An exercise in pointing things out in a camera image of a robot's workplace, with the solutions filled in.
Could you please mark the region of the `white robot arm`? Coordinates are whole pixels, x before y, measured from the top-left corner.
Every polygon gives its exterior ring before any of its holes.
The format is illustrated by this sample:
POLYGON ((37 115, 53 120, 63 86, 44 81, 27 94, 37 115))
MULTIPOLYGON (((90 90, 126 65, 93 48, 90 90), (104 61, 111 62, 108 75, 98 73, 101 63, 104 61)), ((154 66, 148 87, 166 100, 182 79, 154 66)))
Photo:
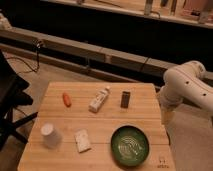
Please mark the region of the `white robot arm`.
POLYGON ((161 108, 161 123, 167 125, 173 110, 186 98, 213 117, 213 87, 204 83, 206 69, 199 61, 173 66, 164 72, 164 85, 157 93, 161 108))

